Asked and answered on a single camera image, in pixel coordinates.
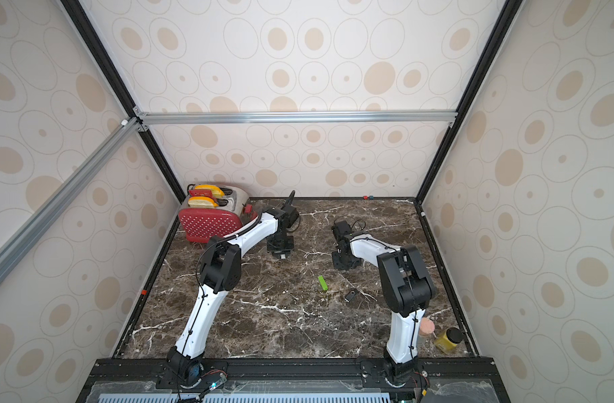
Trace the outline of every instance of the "dark marble surface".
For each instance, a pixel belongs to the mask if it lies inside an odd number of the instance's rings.
[[[279,200],[258,200],[279,205]],[[295,251],[276,260],[260,242],[242,259],[242,279],[222,304],[206,343],[207,358],[382,357],[391,311],[382,298],[378,270],[364,263],[338,271],[331,262],[335,219],[364,220],[366,230],[391,244],[415,244],[424,256],[438,294],[426,312],[435,334],[456,326],[414,205],[406,200],[296,200],[302,217]],[[202,244],[191,244],[180,227],[130,338],[124,358],[166,357],[181,334],[197,297],[195,265]],[[329,286],[320,287],[322,275]],[[351,302],[352,288],[361,294]],[[447,357],[419,343],[421,357]],[[450,356],[468,356],[461,343]]]

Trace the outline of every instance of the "vent grille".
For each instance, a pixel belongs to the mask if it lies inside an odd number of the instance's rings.
[[[182,399],[197,395],[182,394]],[[99,403],[175,403],[177,394],[102,393]],[[204,403],[390,403],[389,393],[210,393]]]

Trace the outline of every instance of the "metal rail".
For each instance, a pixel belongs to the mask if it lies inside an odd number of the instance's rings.
[[[497,58],[497,54],[504,43],[506,35],[511,29],[513,21],[516,19],[523,2],[524,0],[506,0],[506,3],[504,3],[502,11],[495,22],[495,26],[492,28],[492,32],[488,37],[488,41],[486,42],[483,52],[481,53],[479,61],[472,71],[472,76],[468,82],[468,86],[466,87],[461,100],[459,100],[456,120],[452,125],[450,125],[450,127],[448,127],[448,130],[441,140],[439,149],[437,149],[436,154],[432,159],[430,168],[425,174],[424,181],[421,183],[419,192],[416,195],[416,200],[419,203],[423,203],[425,196],[432,187],[432,183],[436,179],[437,174],[443,165],[443,161],[453,146],[455,137],[459,133],[465,118],[468,116],[468,112],[471,110],[474,100],[477,94],[480,92],[481,85],[484,84],[484,81],[488,76],[490,66],[492,66],[493,62]]]
[[[454,121],[457,112],[451,109],[386,110],[386,111],[296,111],[296,112],[231,112],[231,113],[137,113],[146,125],[183,125],[215,123],[350,123],[350,122],[415,122]]]
[[[65,12],[68,13],[72,24],[74,24],[74,27],[79,32],[79,35],[81,35],[81,39],[88,47],[90,54],[92,57],[94,57],[99,69],[106,77],[106,80],[108,80],[108,84],[112,88],[112,91],[115,93],[115,95],[117,95],[119,102],[121,102],[121,105],[126,110],[126,113],[130,117],[135,116],[135,112],[133,110],[135,101],[132,99],[132,95],[130,95],[128,87],[126,87],[126,84],[121,79],[119,71],[115,67],[114,63],[112,63],[108,51],[103,46],[99,35],[94,30],[92,22],[81,5],[82,2],[79,0],[61,0],[61,3],[65,9]],[[164,175],[166,182],[168,182],[168,185],[177,197],[177,200],[179,200],[181,203],[186,197],[186,192],[184,192],[181,185],[177,181],[174,171],[168,164],[166,157],[164,157],[164,153],[157,145],[152,133],[150,133],[150,130],[140,131],[139,136],[146,145],[148,152],[150,152],[150,155],[155,160],[159,170]]]
[[[139,126],[136,117],[112,133],[52,197],[0,248],[0,283]]]

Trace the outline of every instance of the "small black object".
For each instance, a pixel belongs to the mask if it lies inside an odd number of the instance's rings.
[[[464,341],[464,334],[456,327],[450,327],[445,331],[445,336],[449,341],[459,344]]]
[[[358,293],[359,291],[356,288],[352,289],[347,295],[345,295],[345,302],[351,302],[351,300],[356,298]]]

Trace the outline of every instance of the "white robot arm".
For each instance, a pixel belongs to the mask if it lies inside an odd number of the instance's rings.
[[[254,221],[224,238],[213,237],[206,244],[197,271],[199,292],[184,331],[168,351],[170,369],[180,379],[180,386],[193,388],[201,381],[200,359],[206,348],[206,338],[220,305],[240,280],[241,259],[253,246],[267,239],[267,250],[285,259],[293,250],[293,236],[287,229],[299,217],[291,205],[295,191],[281,208],[270,207]]]
[[[385,372],[393,384],[403,383],[416,370],[416,338],[421,319],[436,288],[414,245],[386,244],[366,232],[352,232],[346,221],[331,227],[338,250],[334,267],[349,270],[365,260],[378,268],[383,297],[392,310],[392,326],[385,349]]]

